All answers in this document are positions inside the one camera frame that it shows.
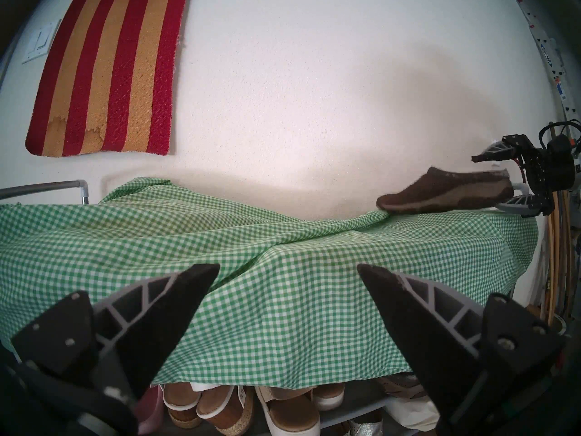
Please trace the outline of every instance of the white sandal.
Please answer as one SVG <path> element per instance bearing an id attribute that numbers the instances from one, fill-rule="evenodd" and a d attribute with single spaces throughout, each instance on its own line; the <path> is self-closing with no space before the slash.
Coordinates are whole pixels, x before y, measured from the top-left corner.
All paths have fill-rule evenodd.
<path id="1" fill-rule="evenodd" d="M 264 417 L 273 436 L 319 436 L 321 417 L 306 393 L 312 388 L 256 387 Z"/>

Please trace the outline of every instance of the brown slip-on shoe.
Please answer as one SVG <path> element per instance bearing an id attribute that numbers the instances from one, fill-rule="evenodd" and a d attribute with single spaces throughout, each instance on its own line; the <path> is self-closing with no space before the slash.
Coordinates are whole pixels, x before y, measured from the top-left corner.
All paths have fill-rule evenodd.
<path id="1" fill-rule="evenodd" d="M 218 386 L 208 389 L 197 404 L 197 415 L 226 436 L 241 436 L 252 423 L 254 388 Z"/>
<path id="2" fill-rule="evenodd" d="M 338 408 L 343 403 L 345 383 L 323 384 L 313 389 L 313 403 L 319 411 Z"/>
<path id="3" fill-rule="evenodd" d="M 256 387 L 264 417 L 273 436 L 319 436 L 321 418 L 309 399 L 311 388 L 280 389 Z"/>
<path id="4" fill-rule="evenodd" d="M 171 420 L 182 429 L 192 429 L 202 423 L 197 417 L 196 405 L 201 392 L 194 392 L 188 382 L 170 383 L 163 388 L 163 402 L 167 406 Z"/>
<path id="5" fill-rule="evenodd" d="M 401 192 L 380 196 L 377 207 L 391 214 L 421 214 L 489 208 L 513 196 L 506 170 L 454 173 L 430 167 Z"/>
<path id="6" fill-rule="evenodd" d="M 427 395 L 413 372 L 401 372 L 376 378 L 384 392 L 398 398 L 412 399 Z"/>

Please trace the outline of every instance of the wedge sandal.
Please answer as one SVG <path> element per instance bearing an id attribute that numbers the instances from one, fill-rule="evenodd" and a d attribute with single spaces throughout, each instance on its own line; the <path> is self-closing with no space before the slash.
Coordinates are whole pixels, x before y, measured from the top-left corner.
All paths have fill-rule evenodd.
<path id="1" fill-rule="evenodd" d="M 181 429 L 192 429 L 202 423 L 196 413 L 201 396 L 201 392 L 194 391 L 188 382 L 169 383 L 164 386 L 163 402 L 176 426 Z"/>
<path id="2" fill-rule="evenodd" d="M 197 416 L 226 436 L 241 436 L 252 424 L 254 388 L 218 386 L 202 392 Z"/>

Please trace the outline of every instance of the brown shoe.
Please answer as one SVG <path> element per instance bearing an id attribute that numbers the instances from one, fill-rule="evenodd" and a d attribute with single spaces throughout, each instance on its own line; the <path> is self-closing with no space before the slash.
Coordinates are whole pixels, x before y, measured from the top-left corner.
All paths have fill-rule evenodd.
<path id="1" fill-rule="evenodd" d="M 430 167 L 402 192 L 380 196 L 377 207 L 391 214 L 422 214 L 489 208 L 513 196 L 506 170 L 454 173 Z"/>

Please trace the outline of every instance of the screw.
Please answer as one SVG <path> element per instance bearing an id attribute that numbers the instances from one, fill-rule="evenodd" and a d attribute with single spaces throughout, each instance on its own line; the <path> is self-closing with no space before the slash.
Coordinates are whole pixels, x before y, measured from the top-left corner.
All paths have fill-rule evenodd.
<path id="1" fill-rule="evenodd" d="M 537 334 L 545 335 L 547 331 L 541 325 L 534 325 L 533 331 Z"/>
<path id="2" fill-rule="evenodd" d="M 514 342 L 510 339 L 506 339 L 506 337 L 499 337 L 497 342 L 505 350 L 514 350 L 517 347 Z"/>

